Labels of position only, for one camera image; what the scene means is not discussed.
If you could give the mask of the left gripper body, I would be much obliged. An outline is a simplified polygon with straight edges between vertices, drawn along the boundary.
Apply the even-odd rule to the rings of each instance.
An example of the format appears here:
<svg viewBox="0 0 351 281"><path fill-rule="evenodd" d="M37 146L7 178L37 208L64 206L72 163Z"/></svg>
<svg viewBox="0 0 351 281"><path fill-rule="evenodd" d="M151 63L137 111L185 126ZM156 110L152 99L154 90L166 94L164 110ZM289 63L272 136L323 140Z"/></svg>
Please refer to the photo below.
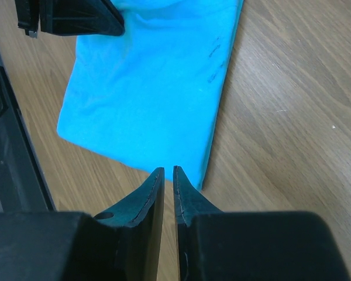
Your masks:
<svg viewBox="0 0 351 281"><path fill-rule="evenodd" d="M18 28L29 37L37 37L40 26L40 0L15 0Z"/></svg>

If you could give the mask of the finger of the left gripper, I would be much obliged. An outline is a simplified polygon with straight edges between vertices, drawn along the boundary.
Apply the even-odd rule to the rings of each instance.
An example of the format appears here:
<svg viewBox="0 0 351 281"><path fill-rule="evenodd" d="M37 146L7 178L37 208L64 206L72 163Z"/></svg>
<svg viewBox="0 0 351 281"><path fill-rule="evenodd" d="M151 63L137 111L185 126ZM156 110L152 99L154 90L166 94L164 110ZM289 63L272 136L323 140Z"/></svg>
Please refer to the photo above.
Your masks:
<svg viewBox="0 0 351 281"><path fill-rule="evenodd" d="M40 27L57 36L121 36L125 32L123 16L106 0L40 1Z"/></svg>

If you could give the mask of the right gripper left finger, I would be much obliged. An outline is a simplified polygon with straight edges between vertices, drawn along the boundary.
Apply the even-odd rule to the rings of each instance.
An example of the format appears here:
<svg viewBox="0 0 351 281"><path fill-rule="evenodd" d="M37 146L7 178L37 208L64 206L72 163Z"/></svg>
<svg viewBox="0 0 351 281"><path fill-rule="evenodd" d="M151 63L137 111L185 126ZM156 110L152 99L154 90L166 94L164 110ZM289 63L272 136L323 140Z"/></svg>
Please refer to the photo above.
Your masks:
<svg viewBox="0 0 351 281"><path fill-rule="evenodd" d="M164 169L91 216L0 213L0 280L156 280Z"/></svg>

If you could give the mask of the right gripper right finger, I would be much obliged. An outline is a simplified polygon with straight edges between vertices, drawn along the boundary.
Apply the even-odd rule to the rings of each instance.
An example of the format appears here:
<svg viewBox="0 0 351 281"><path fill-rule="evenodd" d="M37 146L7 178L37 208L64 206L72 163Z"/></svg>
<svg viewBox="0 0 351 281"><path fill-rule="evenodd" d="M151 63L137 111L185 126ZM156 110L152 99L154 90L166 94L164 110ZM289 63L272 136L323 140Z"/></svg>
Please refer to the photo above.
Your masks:
<svg viewBox="0 0 351 281"><path fill-rule="evenodd" d="M226 213L173 170L181 280L350 280L326 222L307 211Z"/></svg>

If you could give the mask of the turquoise t-shirt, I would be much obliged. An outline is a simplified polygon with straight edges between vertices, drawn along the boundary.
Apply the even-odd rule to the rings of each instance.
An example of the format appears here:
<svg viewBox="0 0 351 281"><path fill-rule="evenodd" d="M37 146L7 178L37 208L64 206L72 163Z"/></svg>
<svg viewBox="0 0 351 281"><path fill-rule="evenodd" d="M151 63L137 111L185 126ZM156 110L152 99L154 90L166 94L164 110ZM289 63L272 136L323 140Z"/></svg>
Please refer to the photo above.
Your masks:
<svg viewBox="0 0 351 281"><path fill-rule="evenodd" d="M243 2L115 1L122 36L77 37L58 135L201 189Z"/></svg>

